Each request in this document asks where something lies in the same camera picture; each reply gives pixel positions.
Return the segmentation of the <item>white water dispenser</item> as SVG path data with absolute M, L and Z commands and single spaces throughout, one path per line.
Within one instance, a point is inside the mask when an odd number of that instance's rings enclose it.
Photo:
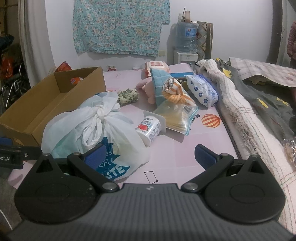
M 183 53 L 174 51 L 174 64 L 188 63 L 194 65 L 198 61 L 198 53 Z

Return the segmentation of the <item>pink red wet wipes pack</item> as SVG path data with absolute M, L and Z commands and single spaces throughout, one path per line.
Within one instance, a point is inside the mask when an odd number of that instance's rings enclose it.
M 170 73 L 170 68 L 168 67 L 167 63 L 165 61 L 148 61 L 145 63 L 145 76 L 151 77 L 151 69 L 155 68 L 158 70 L 164 70 L 167 73 Z

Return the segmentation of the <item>pink plush toy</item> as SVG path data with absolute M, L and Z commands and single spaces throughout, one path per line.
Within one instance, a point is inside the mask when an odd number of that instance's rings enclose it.
M 148 78 L 145 78 L 144 80 L 140 81 L 136 85 L 136 89 L 141 89 L 145 92 L 145 94 L 148 97 L 147 101 L 149 104 L 156 103 L 154 82 L 152 80 L 152 77 L 148 77 Z

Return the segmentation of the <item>teal floral hanging cloth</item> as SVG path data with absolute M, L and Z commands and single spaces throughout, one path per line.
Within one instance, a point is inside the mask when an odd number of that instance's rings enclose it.
M 77 53 L 157 57 L 170 2 L 75 1 L 72 23 Z

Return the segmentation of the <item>small white strawberry tissue pack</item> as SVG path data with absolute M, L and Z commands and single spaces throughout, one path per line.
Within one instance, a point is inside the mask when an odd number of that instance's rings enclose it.
M 146 116 L 135 129 L 146 147 L 149 147 L 161 131 L 160 121 L 152 116 Z

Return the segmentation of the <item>teal knitted cloth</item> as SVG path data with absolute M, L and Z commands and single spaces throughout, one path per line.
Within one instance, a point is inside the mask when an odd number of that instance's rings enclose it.
M 163 85 L 165 81 L 170 77 L 181 77 L 179 73 L 167 73 L 165 70 L 160 70 L 156 68 L 151 69 L 151 76 L 152 76 L 152 82 L 154 85 L 154 96 L 156 101 L 156 106 L 158 107 L 163 101 L 165 101 L 165 97 L 162 94 L 163 91 Z

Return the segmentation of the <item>green floral scrunchie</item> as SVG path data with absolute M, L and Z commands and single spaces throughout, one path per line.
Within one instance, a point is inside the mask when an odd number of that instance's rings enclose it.
M 118 92 L 118 100 L 120 106 L 126 106 L 138 101 L 139 93 L 136 89 L 126 89 Z

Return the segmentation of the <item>patterned folded board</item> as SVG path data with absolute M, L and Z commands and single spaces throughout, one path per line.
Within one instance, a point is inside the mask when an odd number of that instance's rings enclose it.
M 198 60 L 211 59 L 213 44 L 212 23 L 197 21 L 197 54 Z

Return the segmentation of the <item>pink table mat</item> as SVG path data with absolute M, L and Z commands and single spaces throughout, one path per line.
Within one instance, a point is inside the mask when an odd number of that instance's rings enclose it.
M 104 80 L 107 90 L 126 90 L 135 88 L 143 78 L 141 70 L 123 70 L 104 72 Z M 133 121 L 134 128 L 144 119 L 144 110 L 153 112 L 155 107 L 147 102 L 147 96 L 139 92 L 136 103 L 124 106 L 120 112 Z M 204 168 L 195 159 L 195 147 L 202 144 L 216 154 L 228 153 L 237 158 L 233 144 L 220 120 L 220 125 L 209 128 L 203 125 L 204 115 L 213 114 L 219 116 L 215 107 L 203 109 L 199 107 L 196 117 L 191 124 L 190 133 L 185 136 L 172 130 L 159 134 L 151 146 L 147 149 L 150 153 L 150 161 L 138 168 L 126 179 L 118 180 L 121 187 L 123 183 L 177 183 L 178 187 L 204 171 Z M 13 170 L 8 177 L 8 183 L 19 187 L 23 178 L 36 161 L 24 162 L 22 170 Z

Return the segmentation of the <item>white stitched quilt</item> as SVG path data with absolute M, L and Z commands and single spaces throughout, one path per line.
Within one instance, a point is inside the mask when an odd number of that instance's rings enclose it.
M 295 233 L 295 162 L 286 149 L 295 145 L 295 136 L 280 141 L 250 103 L 238 92 L 227 70 L 219 70 L 216 60 L 200 60 L 197 73 L 204 75 L 218 89 L 219 108 L 234 138 L 241 157 L 258 154 L 282 188 L 285 207 L 280 223 Z

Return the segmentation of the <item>grey blanket yellow patches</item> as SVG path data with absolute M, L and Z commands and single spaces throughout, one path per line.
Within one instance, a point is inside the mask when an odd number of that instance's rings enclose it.
M 219 70 L 227 70 L 238 92 L 250 103 L 264 123 L 280 141 L 295 136 L 295 103 L 292 92 L 287 87 L 264 83 L 253 84 L 250 80 L 242 81 L 238 69 L 230 62 L 216 61 Z

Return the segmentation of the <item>white knotted plastic bag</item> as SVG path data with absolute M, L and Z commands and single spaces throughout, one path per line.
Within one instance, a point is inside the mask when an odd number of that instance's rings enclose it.
M 44 129 L 42 151 L 53 158 L 65 158 L 102 144 L 105 158 L 91 161 L 89 166 L 112 181 L 130 176 L 149 162 L 150 155 L 132 120 L 120 112 L 117 100 L 116 92 L 102 92 L 76 110 L 55 116 Z

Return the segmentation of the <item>clear zip bag yellow contents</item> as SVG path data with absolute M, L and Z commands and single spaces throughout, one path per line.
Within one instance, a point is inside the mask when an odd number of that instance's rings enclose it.
M 154 113 L 165 118 L 166 128 L 187 136 L 197 111 L 197 106 L 174 104 L 166 100 L 154 110 Z

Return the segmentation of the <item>blue white wet wipes pack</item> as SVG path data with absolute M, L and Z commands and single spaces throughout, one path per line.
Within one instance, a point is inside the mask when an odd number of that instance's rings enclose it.
M 210 108 L 218 102 L 217 91 L 203 75 L 187 75 L 186 80 L 189 90 L 200 104 Z

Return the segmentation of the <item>blue white box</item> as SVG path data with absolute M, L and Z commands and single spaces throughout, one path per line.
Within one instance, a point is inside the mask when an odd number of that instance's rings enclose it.
M 187 75 L 193 75 L 193 74 L 194 74 L 194 72 L 179 72 L 179 73 L 171 73 L 170 75 L 173 78 L 184 78 Z

